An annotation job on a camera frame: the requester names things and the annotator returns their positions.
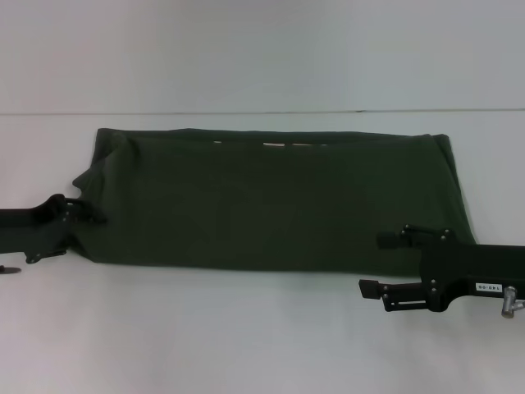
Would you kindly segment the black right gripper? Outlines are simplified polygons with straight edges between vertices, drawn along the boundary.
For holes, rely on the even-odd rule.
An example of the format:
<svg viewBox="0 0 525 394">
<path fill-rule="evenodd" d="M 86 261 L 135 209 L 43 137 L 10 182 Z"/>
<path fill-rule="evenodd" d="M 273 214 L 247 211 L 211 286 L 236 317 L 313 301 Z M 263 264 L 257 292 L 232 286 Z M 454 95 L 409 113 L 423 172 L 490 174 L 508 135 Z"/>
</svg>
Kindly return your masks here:
<svg viewBox="0 0 525 394">
<path fill-rule="evenodd" d="M 524 309 L 524 248 L 465 245 L 449 228 L 406 224 L 377 234 L 380 250 L 421 249 L 422 282 L 387 284 L 360 279 L 364 299 L 381 300 L 386 312 L 429 309 L 443 312 L 463 296 L 500 298 L 502 314 Z"/>
</svg>

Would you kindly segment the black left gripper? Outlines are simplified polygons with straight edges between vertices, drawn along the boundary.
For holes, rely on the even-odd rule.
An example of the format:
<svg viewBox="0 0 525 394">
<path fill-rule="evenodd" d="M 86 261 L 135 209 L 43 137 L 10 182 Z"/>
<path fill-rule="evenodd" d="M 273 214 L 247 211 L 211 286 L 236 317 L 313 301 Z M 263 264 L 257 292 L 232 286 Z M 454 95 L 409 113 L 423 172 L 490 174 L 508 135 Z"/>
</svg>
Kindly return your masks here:
<svg viewBox="0 0 525 394">
<path fill-rule="evenodd" d="M 1 229 L 40 228 L 54 225 L 64 230 L 69 223 L 104 224 L 106 215 L 91 202 L 55 194 L 33 208 L 1 210 Z"/>
</svg>

